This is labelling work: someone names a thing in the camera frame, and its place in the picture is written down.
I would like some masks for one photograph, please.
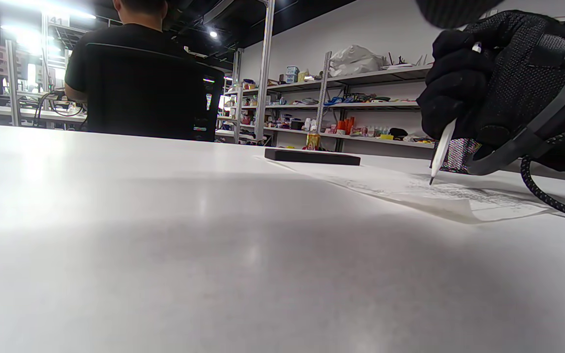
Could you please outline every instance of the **braided cable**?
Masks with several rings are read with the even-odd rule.
[[[558,145],[559,143],[562,143],[564,141],[565,141],[565,132],[559,134],[558,136],[554,136],[553,138],[548,139],[546,143],[548,143],[549,145]],[[520,165],[520,175],[522,176],[522,181],[524,181],[524,184],[527,186],[531,194],[535,195],[535,197],[540,199],[540,201],[546,203],[548,206],[551,206],[552,208],[555,208],[560,212],[565,213],[565,204],[557,201],[556,199],[548,195],[546,192],[542,191],[542,189],[540,189],[536,185],[535,181],[533,181],[533,178],[531,176],[532,161],[533,158],[531,158],[530,156],[524,156],[524,158],[522,159],[522,164]]]

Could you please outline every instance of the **short hair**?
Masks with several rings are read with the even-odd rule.
[[[121,0],[132,11],[145,14],[157,14],[163,11],[166,0]]]

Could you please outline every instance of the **black t-shirt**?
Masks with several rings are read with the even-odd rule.
[[[134,23],[87,33],[80,39],[71,54],[65,75],[67,85],[79,92],[86,92],[87,90],[85,51],[88,43],[119,45],[188,58],[184,49],[173,42],[167,34]]]

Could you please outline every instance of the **workbench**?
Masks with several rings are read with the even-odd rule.
[[[263,153],[0,126],[0,353],[565,352],[564,216],[456,223]]]
[[[21,110],[21,118],[22,119],[34,119],[34,114],[36,114],[36,109],[21,108],[20,110]],[[0,107],[0,115],[1,116],[11,116],[12,110],[10,109],[10,107]],[[57,112],[53,112],[53,111],[49,111],[49,110],[43,110],[41,112],[41,119],[47,120],[47,121],[53,121],[53,122],[56,122],[56,123],[81,124],[81,123],[84,123],[86,116],[78,114],[76,116],[67,117],[67,116],[62,116],[62,115],[58,114]]]

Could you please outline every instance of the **white plastic bag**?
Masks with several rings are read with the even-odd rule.
[[[332,56],[331,76],[346,76],[378,71],[385,59],[359,45],[351,45]]]

